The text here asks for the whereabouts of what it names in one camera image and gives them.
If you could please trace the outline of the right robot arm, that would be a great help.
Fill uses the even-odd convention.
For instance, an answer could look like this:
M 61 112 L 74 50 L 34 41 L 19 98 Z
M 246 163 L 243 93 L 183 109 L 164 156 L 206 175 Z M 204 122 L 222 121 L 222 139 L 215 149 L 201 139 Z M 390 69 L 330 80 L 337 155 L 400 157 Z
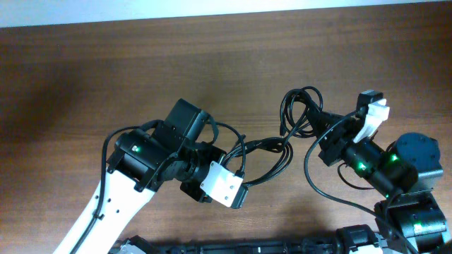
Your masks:
M 385 99 L 361 102 L 345 116 L 307 107 L 305 116 L 321 160 L 328 166 L 344 162 L 384 199 L 369 209 L 325 192 L 321 195 L 373 215 L 388 246 L 400 253 L 448 250 L 451 233 L 432 195 L 444 174 L 439 144 L 421 133 L 406 133 L 386 149 L 379 147 L 372 137 L 389 110 Z

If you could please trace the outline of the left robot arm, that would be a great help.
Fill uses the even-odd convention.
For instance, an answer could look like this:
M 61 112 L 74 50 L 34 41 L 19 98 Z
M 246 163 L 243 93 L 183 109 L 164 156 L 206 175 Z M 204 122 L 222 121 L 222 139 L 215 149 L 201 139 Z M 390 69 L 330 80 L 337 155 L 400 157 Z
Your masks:
M 102 152 L 101 180 L 56 253 L 107 253 L 131 219 L 166 181 L 176 179 L 197 202 L 211 202 L 202 190 L 210 164 L 224 155 L 197 139 L 213 117 L 180 99 L 165 120 L 116 131 L 114 151 Z

